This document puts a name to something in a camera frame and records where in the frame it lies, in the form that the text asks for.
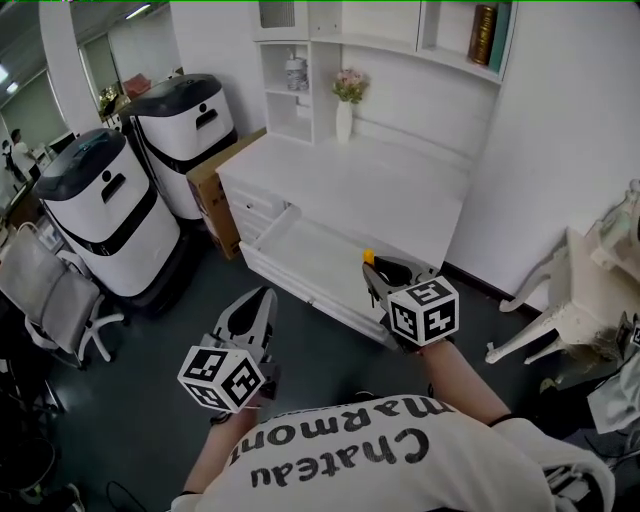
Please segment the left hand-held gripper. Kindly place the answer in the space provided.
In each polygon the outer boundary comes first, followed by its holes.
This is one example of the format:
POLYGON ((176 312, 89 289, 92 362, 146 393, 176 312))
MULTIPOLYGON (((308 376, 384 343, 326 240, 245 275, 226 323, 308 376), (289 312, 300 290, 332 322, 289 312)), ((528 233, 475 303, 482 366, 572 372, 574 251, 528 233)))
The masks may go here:
POLYGON ((268 347, 277 310, 273 289, 253 289, 229 305, 213 332, 189 349, 177 380, 200 406, 238 413, 276 398, 280 368, 268 347), (261 312, 264 298, 267 323, 261 312))

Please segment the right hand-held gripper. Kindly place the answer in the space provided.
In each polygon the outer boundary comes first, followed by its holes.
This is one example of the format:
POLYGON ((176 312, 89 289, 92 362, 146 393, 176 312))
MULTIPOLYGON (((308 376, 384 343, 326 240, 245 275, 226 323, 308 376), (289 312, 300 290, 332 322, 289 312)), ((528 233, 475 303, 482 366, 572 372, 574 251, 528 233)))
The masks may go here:
POLYGON ((372 298, 385 306, 391 336, 405 352, 417 352, 459 330, 459 293, 444 277, 436 277, 437 268, 375 256, 373 264, 362 263, 362 272, 372 298))

